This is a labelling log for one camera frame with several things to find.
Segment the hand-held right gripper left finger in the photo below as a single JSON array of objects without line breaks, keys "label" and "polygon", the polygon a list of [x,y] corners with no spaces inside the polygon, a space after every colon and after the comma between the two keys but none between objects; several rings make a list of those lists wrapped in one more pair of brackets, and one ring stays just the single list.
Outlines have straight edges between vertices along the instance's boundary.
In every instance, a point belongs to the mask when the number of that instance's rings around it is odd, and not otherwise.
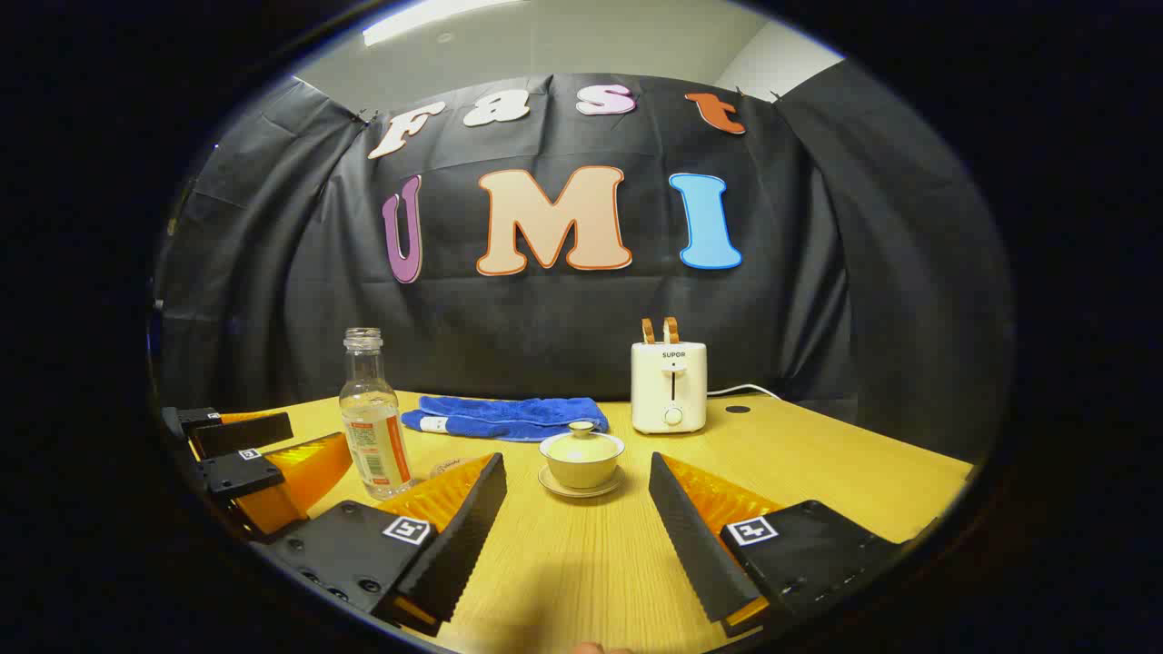
[{"label": "hand-held right gripper left finger", "polygon": [[370,506],[338,502],[262,554],[334,600],[436,637],[475,571],[507,495],[501,452]]}]

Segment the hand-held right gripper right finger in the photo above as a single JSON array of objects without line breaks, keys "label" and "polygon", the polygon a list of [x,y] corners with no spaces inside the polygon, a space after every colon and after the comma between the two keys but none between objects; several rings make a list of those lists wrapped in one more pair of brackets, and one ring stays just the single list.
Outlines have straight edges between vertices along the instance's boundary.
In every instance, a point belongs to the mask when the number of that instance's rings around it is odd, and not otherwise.
[{"label": "hand-held right gripper right finger", "polygon": [[663,452],[649,492],[702,612],[727,637],[820,613],[902,550],[825,502],[782,506]]}]

